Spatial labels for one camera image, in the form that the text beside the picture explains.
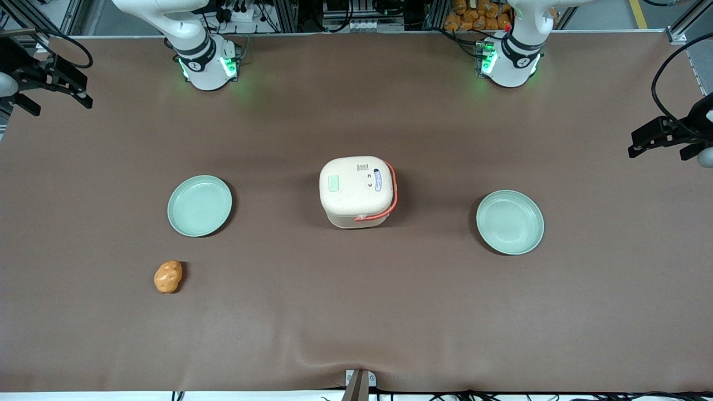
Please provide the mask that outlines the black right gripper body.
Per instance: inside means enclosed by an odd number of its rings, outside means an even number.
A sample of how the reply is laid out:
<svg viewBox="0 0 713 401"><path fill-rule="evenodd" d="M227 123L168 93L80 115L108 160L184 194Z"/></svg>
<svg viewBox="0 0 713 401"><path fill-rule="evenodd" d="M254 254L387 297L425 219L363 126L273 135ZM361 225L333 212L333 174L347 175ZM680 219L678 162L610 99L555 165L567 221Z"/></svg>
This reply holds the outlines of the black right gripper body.
<svg viewBox="0 0 713 401"><path fill-rule="evenodd" d="M33 58L23 46L9 37L1 38L1 102L2 112L9 114L15 107L32 116L39 116L41 106L23 92L41 89L50 83L45 63Z"/></svg>

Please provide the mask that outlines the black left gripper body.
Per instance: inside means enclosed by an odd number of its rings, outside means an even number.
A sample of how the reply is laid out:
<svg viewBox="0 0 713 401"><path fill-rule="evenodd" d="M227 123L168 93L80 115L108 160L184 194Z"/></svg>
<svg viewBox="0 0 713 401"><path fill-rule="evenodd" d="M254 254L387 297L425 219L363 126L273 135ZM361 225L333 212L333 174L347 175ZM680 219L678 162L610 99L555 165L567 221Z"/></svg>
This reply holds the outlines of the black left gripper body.
<svg viewBox="0 0 713 401"><path fill-rule="evenodd" d="M693 104L687 116L678 122L670 119L670 131L679 144L683 162L696 158L698 162L711 162L712 150L712 94Z"/></svg>

